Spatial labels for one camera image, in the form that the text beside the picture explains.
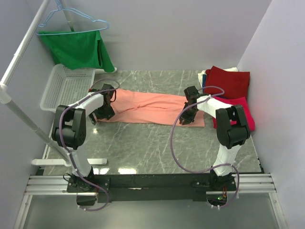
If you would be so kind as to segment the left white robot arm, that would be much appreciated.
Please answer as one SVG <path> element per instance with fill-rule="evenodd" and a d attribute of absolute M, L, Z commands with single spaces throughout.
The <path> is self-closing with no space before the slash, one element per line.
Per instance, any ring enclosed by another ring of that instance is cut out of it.
<path fill-rule="evenodd" d="M 88 94 L 71 105 L 59 105 L 56 108 L 51 137 L 67 151 L 72 167 L 70 187 L 89 192 L 95 186 L 93 168 L 85 153 L 78 148 L 86 139 L 86 118 L 92 124 L 99 120 L 109 120 L 115 115 L 111 103 L 116 100 L 116 90 L 110 84 L 104 84 L 101 90 L 90 88 Z"/>

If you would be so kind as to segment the salmon pink t shirt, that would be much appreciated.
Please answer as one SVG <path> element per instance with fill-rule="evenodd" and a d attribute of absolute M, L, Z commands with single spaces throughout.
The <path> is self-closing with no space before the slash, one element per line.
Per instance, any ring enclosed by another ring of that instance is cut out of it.
<path fill-rule="evenodd" d="M 109 120 L 98 119 L 98 121 L 173 125 L 185 102 L 186 98 L 179 95 L 118 89 L 116 100 L 111 104 L 115 115 Z"/>

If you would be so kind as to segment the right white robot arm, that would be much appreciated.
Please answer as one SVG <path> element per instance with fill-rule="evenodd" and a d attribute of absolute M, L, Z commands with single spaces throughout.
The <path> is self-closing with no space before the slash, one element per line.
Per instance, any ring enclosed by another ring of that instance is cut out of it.
<path fill-rule="evenodd" d="M 250 137 L 244 108 L 239 104 L 221 102 L 210 94 L 201 94 L 195 86 L 187 87 L 184 95 L 187 102 L 184 103 L 179 124 L 193 123 L 198 111 L 203 111 L 216 119 L 216 136 L 220 146 L 210 171 L 209 185 L 214 190 L 220 190 L 230 182 L 236 155 Z"/>

